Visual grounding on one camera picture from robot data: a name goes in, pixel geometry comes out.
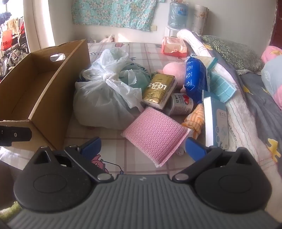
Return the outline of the blue bandage box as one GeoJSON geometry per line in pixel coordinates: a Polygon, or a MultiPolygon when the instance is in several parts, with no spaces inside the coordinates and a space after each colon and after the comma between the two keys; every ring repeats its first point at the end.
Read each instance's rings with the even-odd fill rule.
{"type": "Polygon", "coordinates": [[[217,146],[223,150],[229,149],[228,115],[225,103],[211,92],[202,91],[202,101],[205,113],[206,146],[217,146]]]}

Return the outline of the pink scrubbing sponge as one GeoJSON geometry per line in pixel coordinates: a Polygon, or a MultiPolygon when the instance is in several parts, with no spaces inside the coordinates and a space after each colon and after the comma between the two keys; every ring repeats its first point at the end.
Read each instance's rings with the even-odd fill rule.
{"type": "Polygon", "coordinates": [[[164,113],[147,107],[122,132],[122,136],[159,168],[174,154],[190,131],[164,113]]]}

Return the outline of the blue wet wipes pack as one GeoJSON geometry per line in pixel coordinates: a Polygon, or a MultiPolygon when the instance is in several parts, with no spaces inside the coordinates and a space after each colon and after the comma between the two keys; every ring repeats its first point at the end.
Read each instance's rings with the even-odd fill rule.
{"type": "Polygon", "coordinates": [[[207,73],[205,65],[195,57],[190,57],[186,62],[184,88],[186,94],[197,104],[201,104],[202,91],[208,90],[207,73]]]}

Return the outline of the pink plush pig toy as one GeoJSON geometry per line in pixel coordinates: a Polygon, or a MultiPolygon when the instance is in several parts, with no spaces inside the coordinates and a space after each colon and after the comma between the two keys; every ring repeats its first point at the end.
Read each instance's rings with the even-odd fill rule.
{"type": "Polygon", "coordinates": [[[157,70],[158,73],[173,75],[177,81],[177,90],[180,93],[186,93],[185,91],[185,76],[186,76],[186,62],[172,62],[164,66],[162,70],[157,70]]]}

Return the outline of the white cotton swab bag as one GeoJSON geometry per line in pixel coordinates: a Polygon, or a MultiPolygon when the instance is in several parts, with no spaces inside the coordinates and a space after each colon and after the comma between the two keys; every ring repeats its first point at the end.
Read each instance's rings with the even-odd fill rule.
{"type": "Polygon", "coordinates": [[[206,69],[208,71],[213,69],[214,66],[218,62],[218,58],[216,58],[216,57],[194,56],[194,58],[197,58],[198,60],[200,60],[204,64],[204,66],[206,67],[206,69]]]}

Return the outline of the white red label can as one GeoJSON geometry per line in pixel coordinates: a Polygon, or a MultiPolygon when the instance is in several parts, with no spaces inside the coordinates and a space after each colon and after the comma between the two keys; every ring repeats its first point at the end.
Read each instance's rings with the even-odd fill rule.
{"type": "Polygon", "coordinates": [[[164,113],[171,115],[188,115],[192,112],[194,107],[193,100],[182,93],[172,93],[165,108],[164,113]]]}

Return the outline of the white rolled blanket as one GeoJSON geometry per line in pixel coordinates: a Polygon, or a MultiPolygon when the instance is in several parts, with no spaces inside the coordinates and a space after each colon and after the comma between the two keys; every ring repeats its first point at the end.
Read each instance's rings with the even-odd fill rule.
{"type": "Polygon", "coordinates": [[[274,165],[271,153],[259,140],[254,117],[251,115],[242,90],[221,60],[212,69],[236,88],[235,94],[226,102],[228,113],[229,149],[247,148],[263,170],[274,165]]]}

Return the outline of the white tied plastic bag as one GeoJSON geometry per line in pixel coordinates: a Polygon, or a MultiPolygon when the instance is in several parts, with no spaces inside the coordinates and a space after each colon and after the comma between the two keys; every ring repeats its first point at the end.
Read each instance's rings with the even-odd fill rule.
{"type": "Polygon", "coordinates": [[[151,79],[121,48],[105,49],[75,83],[74,116],[83,126],[126,129],[144,110],[151,79]]]}

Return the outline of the gold tissue pack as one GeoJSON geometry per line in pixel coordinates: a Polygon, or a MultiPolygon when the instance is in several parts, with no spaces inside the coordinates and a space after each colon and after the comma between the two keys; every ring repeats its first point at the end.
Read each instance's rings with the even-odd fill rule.
{"type": "Polygon", "coordinates": [[[142,101],[151,107],[162,110],[177,86],[172,75],[155,74],[142,95],[142,101]]]}

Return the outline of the grey bed sheet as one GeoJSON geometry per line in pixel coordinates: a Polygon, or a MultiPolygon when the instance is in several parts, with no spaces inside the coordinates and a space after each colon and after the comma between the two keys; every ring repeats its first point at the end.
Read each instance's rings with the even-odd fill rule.
{"type": "Polygon", "coordinates": [[[247,72],[239,78],[258,137],[267,146],[281,175],[281,109],[265,89],[260,75],[247,72]]]}

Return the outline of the red bag on rack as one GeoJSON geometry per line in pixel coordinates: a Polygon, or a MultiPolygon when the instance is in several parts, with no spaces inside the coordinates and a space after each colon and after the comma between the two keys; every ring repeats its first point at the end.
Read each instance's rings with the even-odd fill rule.
{"type": "Polygon", "coordinates": [[[13,37],[13,30],[6,30],[3,32],[1,41],[1,50],[6,51],[17,43],[17,38],[13,37]]]}

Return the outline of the dark floral pillow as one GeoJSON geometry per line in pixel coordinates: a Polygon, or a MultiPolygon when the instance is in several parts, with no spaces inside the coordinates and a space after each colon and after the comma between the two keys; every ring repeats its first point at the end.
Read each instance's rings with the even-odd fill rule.
{"type": "Polygon", "coordinates": [[[201,39],[236,70],[249,70],[258,73],[264,67],[260,56],[247,45],[211,35],[201,36],[201,39]]]}

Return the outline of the red wet wipes pack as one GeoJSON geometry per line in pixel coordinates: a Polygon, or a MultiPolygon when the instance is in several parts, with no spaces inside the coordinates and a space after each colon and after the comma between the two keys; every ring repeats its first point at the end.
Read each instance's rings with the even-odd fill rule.
{"type": "Polygon", "coordinates": [[[188,49],[183,39],[177,37],[163,37],[162,54],[185,58],[188,56],[188,49]]]}

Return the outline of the white water dispenser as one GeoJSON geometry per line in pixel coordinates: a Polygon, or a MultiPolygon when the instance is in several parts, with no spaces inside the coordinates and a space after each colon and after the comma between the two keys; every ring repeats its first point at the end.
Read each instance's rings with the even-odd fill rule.
{"type": "Polygon", "coordinates": [[[171,28],[170,26],[165,27],[164,36],[165,37],[177,37],[177,34],[180,30],[171,28]]]}

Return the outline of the teal floral wall cloth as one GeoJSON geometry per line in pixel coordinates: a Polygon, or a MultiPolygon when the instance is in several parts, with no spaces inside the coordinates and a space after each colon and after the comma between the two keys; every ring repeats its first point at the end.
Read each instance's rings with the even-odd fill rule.
{"type": "Polygon", "coordinates": [[[149,32],[158,1],[76,0],[74,24],[129,28],[149,32]]]}

